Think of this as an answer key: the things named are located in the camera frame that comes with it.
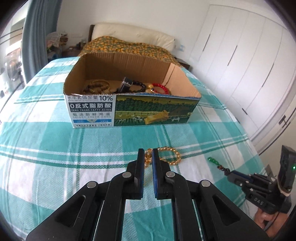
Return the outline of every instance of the human hand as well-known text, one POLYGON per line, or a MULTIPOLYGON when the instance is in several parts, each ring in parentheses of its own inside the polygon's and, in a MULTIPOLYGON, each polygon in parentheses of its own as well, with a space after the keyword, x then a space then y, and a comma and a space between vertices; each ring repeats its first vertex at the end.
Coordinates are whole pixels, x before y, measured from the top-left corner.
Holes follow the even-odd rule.
POLYGON ((288 218, 288 214, 285 213, 275 213, 275 214, 267 214, 263 212, 260 208, 258 208, 258 211, 255 214, 254 222, 258 224, 262 229, 265 228, 264 221, 274 221, 274 223, 268 228, 266 231, 267 235, 269 237, 274 237, 277 232, 280 230, 280 228, 283 226, 284 222, 288 218))

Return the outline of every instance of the gold chain bracelet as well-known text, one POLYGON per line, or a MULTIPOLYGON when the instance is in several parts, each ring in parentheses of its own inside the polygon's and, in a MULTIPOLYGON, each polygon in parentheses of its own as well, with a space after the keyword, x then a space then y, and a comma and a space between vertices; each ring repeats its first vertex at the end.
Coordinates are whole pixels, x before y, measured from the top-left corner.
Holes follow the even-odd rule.
MULTIPOLYGON (((177 160, 175 161, 167 161, 164 158, 159 158, 162 161, 166 161, 170 165, 177 165, 181 161, 181 155, 175 148, 165 146, 165 147, 158 147, 157 150, 172 151, 177 156, 177 160)), ((152 163, 152 148, 149 148, 145 151, 145 167, 148 167, 151 163, 152 163)))

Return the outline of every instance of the cardboard flap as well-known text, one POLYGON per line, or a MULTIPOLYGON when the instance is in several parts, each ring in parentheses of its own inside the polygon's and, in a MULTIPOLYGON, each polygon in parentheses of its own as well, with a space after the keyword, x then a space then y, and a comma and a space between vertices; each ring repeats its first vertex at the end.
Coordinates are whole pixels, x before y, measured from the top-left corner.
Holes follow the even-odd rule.
POLYGON ((174 71, 174 68, 175 68, 175 67, 176 67, 176 66, 175 66, 174 64, 170 64, 170 67, 169 67, 169 69, 168 69, 168 71, 167 71, 167 74, 166 74, 166 76, 165 76, 165 79, 164 79, 162 85, 166 86, 166 84, 167 84, 168 81, 170 80, 170 77, 171 77, 172 72, 174 71))
POLYGON ((129 77, 143 83, 162 83, 170 63, 127 53, 90 53, 86 56, 86 78, 122 80, 129 77))
POLYGON ((64 83, 64 94, 80 94, 86 79, 86 58, 80 57, 64 83))
POLYGON ((201 98, 201 94, 192 85, 181 68, 174 68, 166 87, 170 90, 172 95, 201 98))

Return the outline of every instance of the bed sheet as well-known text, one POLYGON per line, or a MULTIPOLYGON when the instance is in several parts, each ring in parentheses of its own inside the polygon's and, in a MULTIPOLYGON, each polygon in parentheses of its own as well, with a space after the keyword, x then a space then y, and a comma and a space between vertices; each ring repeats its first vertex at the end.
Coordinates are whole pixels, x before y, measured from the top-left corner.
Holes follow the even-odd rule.
MULTIPOLYGON (((202 98, 197 122, 73 129, 63 82, 79 57, 46 65, 25 87, 0 125, 0 210, 23 239, 88 181, 111 180, 135 160, 139 148, 172 146, 182 161, 172 170, 186 179, 208 179, 252 217, 256 211, 224 173, 207 161, 243 173, 264 166, 235 117, 213 93, 182 69, 202 98)), ((152 168, 145 169, 144 197, 127 200, 122 240, 173 240, 170 200, 156 200, 152 168)))

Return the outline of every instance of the white wardrobe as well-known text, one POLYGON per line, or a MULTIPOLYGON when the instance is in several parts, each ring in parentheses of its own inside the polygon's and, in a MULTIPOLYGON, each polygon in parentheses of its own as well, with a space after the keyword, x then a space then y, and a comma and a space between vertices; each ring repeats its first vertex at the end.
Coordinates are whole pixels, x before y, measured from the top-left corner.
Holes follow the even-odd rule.
POLYGON ((189 59, 192 72, 254 138, 295 79, 296 43, 285 28, 247 10, 210 5, 189 59))

